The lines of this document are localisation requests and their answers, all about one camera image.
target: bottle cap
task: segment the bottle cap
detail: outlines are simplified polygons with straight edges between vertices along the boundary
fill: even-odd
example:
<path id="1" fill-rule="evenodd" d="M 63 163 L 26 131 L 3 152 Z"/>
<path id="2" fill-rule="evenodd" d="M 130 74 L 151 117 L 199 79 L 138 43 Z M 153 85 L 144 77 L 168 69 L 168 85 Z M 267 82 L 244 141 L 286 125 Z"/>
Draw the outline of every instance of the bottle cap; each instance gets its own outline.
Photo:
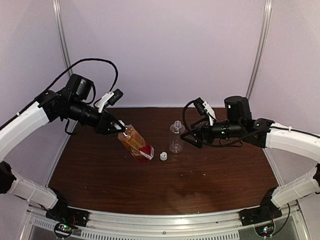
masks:
<path id="1" fill-rule="evenodd" d="M 167 158 L 168 158 L 167 153 L 166 153 L 165 151 L 163 151 L 163 152 L 160 154 L 160 159 L 161 159 L 161 161 L 165 161 L 165 160 L 167 160 Z"/>

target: white backdrop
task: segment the white backdrop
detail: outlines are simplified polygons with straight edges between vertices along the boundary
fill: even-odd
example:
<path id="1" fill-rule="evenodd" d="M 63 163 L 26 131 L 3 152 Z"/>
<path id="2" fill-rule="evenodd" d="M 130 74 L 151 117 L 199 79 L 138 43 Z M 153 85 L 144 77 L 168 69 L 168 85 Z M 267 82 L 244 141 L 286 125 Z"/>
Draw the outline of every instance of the white backdrop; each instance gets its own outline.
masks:
<path id="1" fill-rule="evenodd" d="M 68 0 L 61 12 L 71 62 L 100 57 L 119 69 L 117 107 L 181 107 L 199 96 L 212 106 L 245 95 L 265 1 Z M 97 96 L 114 73 L 82 63 Z"/>
<path id="2" fill-rule="evenodd" d="M 0 125 L 64 70 L 52 0 L 1 1 Z M 62 78 L 58 84 L 66 84 Z M 37 130 L 5 159 L 26 178 L 45 185 L 66 138 L 59 120 Z M 0 194 L 0 239 L 17 240 L 28 203 Z"/>
<path id="3" fill-rule="evenodd" d="M 261 69 L 250 100 L 255 118 L 320 134 L 320 2 L 273 1 Z M 271 150 L 285 183 L 310 171 L 312 160 Z M 319 240 L 320 197 L 300 201 L 311 238 Z"/>

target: clear plastic bottle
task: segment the clear plastic bottle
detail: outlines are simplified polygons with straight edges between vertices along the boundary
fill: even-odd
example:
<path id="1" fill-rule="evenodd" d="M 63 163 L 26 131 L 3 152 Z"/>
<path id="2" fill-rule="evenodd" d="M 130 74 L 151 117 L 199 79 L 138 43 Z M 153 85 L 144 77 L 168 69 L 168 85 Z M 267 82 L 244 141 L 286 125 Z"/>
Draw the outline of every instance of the clear plastic bottle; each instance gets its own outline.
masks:
<path id="1" fill-rule="evenodd" d="M 175 121 L 170 127 L 169 150 L 174 154 L 181 153 L 184 148 L 184 141 L 180 135 L 185 132 L 185 126 L 180 121 Z"/>

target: wooden table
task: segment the wooden table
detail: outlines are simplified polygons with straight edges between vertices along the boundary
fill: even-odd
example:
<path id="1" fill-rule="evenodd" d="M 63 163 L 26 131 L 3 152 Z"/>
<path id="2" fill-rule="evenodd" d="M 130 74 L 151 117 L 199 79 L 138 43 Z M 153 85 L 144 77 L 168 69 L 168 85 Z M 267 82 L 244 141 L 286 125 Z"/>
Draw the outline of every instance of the wooden table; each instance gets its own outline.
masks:
<path id="1" fill-rule="evenodd" d="M 154 149 L 149 163 L 138 163 L 117 135 L 99 135 L 78 125 L 59 160 L 50 187 L 73 207 L 124 214 L 191 214 L 259 205 L 277 181 L 262 149 L 243 147 L 197 149 L 185 143 L 182 153 L 169 152 L 169 127 L 181 120 L 181 108 L 112 108 L 132 124 Z M 215 109 L 218 120 L 225 110 Z M 199 119 L 188 109 L 187 119 Z"/>

